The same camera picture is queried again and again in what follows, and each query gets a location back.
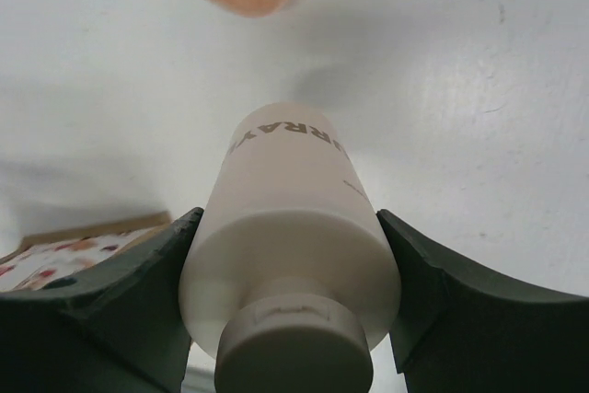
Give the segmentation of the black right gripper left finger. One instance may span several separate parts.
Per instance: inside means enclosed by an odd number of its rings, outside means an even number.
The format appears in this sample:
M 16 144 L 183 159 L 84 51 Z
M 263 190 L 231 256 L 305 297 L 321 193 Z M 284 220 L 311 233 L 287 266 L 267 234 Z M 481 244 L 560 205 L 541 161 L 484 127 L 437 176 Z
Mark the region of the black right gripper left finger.
M 4 392 L 179 392 L 179 277 L 203 210 L 38 291 L 1 295 Z

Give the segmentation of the cream bottle with round cap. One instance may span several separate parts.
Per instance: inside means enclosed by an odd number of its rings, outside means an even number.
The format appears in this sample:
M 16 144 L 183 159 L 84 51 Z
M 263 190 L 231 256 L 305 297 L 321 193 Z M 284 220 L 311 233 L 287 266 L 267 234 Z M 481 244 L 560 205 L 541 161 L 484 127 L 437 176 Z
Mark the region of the cream bottle with round cap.
M 401 282 L 375 209 L 317 110 L 236 128 L 179 281 L 219 392 L 366 392 Z

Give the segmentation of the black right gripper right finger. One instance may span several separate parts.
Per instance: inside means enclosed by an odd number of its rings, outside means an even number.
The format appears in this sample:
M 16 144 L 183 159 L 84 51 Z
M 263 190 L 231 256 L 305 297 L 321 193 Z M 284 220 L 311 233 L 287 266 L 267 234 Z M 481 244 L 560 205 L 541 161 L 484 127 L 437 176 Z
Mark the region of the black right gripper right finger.
M 585 392 L 588 299 L 509 277 L 377 214 L 398 264 L 389 337 L 409 392 Z

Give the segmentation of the burlap cat print canvas bag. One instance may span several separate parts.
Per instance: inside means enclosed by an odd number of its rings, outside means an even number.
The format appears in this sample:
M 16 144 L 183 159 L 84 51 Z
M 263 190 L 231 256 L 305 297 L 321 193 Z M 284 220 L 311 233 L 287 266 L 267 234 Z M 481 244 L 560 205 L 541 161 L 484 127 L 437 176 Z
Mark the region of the burlap cat print canvas bag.
M 23 237 L 1 259 L 1 291 L 40 290 L 145 242 L 171 222 L 162 212 Z

